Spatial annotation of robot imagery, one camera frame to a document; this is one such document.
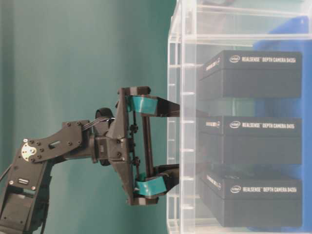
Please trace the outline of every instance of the blue fabric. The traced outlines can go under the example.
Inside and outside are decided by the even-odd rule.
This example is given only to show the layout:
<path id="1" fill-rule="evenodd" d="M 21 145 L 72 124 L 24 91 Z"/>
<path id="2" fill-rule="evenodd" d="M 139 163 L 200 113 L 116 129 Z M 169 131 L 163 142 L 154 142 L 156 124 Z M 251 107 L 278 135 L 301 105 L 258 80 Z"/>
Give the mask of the blue fabric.
<path id="1" fill-rule="evenodd" d="M 306 16 L 296 17 L 278 28 L 271 34 L 303 34 L 309 31 L 309 19 Z M 291 176 L 302 179 L 303 185 L 303 224 L 301 228 L 282 228 L 283 232 L 312 231 L 312 40 L 263 40 L 254 44 L 255 50 L 296 51 L 303 56 L 302 97 L 260 101 L 256 105 L 258 116 L 301 117 L 302 118 L 302 165 L 280 166 L 281 170 Z"/>

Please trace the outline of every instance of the clear acrylic box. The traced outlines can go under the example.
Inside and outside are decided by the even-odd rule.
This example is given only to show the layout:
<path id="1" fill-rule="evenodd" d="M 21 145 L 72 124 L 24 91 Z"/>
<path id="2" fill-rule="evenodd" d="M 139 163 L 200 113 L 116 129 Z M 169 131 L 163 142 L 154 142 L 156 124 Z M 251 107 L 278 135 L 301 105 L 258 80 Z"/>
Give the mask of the clear acrylic box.
<path id="1" fill-rule="evenodd" d="M 167 120 L 167 163 L 180 164 L 180 184 L 167 194 L 168 233 L 312 233 L 312 185 L 308 180 L 312 178 L 309 171 L 312 127 L 308 124 L 312 118 L 308 105 L 312 100 L 312 81 L 308 79 L 310 70 L 312 72 L 311 8 L 311 0 L 177 1 L 168 37 L 167 89 L 168 100 L 179 103 L 181 109 L 180 118 Z M 218 57 L 224 51 L 231 56 Z M 251 55 L 243 58 L 239 54 L 244 52 Z M 238 74 L 231 66 L 243 60 L 250 67 L 240 68 Z M 252 62 L 270 64 L 257 69 Z M 298 63 L 300 69 L 293 72 L 292 63 Z M 215 69 L 211 72 L 215 77 L 203 82 L 205 72 L 210 69 Z M 242 83 L 242 87 L 226 86 L 234 77 L 231 72 L 236 72 L 235 78 L 242 82 L 247 70 L 255 86 L 249 86 L 249 81 Z M 293 84 L 300 87 L 299 94 L 290 94 L 295 89 Z M 270 93 L 269 87 L 274 90 L 275 86 L 276 94 Z M 218 89 L 220 93 L 209 96 Z M 250 128 L 260 126 L 262 132 L 260 136 L 256 132 L 248 133 L 238 147 L 229 146 L 229 142 L 237 143 L 237 138 L 241 138 L 241 135 L 231 135 L 233 129 L 229 123 L 231 127 L 239 125 L 237 128 L 243 128 L 244 124 Z M 207 127 L 220 125 L 219 132 L 212 130 L 214 136 L 203 136 Z M 230 133 L 224 137 L 226 128 Z M 253 143 L 245 150 L 246 142 L 251 139 Z M 241 154 L 251 152 L 253 147 L 252 159 L 231 158 L 241 151 Z M 218 176 L 221 173 L 220 181 L 207 171 L 217 171 Z M 242 180 L 228 188 L 226 179 Z M 255 186 L 238 185 L 247 180 L 252 180 Z M 288 186 L 290 181 L 296 185 Z M 230 189 L 229 196 L 224 195 L 226 191 L 222 194 L 218 186 L 222 190 Z M 238 194 L 247 191 L 253 195 L 257 191 L 259 196 L 233 197 L 238 190 Z"/>

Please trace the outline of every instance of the black box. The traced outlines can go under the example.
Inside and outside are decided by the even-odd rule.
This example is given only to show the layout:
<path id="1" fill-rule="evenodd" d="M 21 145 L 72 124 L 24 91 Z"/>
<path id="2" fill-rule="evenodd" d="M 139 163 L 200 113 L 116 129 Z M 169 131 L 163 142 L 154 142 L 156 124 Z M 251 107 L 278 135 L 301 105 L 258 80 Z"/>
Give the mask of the black box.
<path id="1" fill-rule="evenodd" d="M 200 100 L 215 98 L 299 98 L 300 52 L 225 50 L 199 72 Z"/>
<path id="2" fill-rule="evenodd" d="M 208 117 L 198 120 L 203 161 L 224 164 L 301 164 L 301 119 Z"/>
<path id="3" fill-rule="evenodd" d="M 199 195 L 224 227 L 299 227 L 301 181 L 202 173 Z"/>

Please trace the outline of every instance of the green wall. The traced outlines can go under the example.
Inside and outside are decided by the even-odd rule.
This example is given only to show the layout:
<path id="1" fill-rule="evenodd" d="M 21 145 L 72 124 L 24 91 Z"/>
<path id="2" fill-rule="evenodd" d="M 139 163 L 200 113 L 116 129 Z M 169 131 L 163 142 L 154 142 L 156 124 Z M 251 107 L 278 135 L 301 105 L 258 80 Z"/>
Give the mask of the green wall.
<path id="1" fill-rule="evenodd" d="M 43 138 L 63 121 L 91 120 L 96 109 L 113 108 L 119 87 L 148 85 L 166 98 L 175 3 L 1 0 L 1 169 L 23 138 Z M 165 119 L 153 119 L 152 128 L 154 162 L 165 164 Z M 46 234 L 166 233 L 165 198 L 156 206 L 129 207 L 111 167 L 68 161 L 52 176 Z"/>

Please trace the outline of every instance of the realsense depth camera d435 box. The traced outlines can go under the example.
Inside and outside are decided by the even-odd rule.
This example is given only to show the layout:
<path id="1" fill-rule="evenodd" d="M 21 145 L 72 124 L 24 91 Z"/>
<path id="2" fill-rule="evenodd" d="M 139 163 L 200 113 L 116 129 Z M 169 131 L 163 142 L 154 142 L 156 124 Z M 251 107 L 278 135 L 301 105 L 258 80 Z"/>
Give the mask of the realsense depth camera d435 box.
<path id="1" fill-rule="evenodd" d="M 215 98 L 299 98 L 299 52 L 224 50 L 202 66 L 200 100 Z"/>
<path id="2" fill-rule="evenodd" d="M 298 227 L 301 181 L 276 173 L 249 175 L 207 169 L 199 195 L 224 227 Z"/>
<path id="3" fill-rule="evenodd" d="M 205 161 L 301 164 L 301 119 L 220 116 L 198 124 L 198 150 Z"/>

